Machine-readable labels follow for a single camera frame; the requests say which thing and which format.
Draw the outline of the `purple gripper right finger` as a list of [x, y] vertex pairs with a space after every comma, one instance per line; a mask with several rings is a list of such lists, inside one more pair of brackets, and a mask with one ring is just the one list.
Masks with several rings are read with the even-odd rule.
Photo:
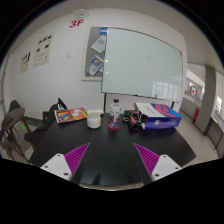
[[158, 155], [151, 150], [134, 143], [141, 161], [153, 181], [157, 181], [181, 170], [181, 167], [168, 155]]

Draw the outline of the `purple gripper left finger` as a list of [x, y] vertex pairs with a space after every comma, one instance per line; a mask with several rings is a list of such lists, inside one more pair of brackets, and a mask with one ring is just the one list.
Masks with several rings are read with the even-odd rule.
[[89, 143], [83, 144], [65, 155], [57, 153], [41, 169], [70, 181], [89, 146]]

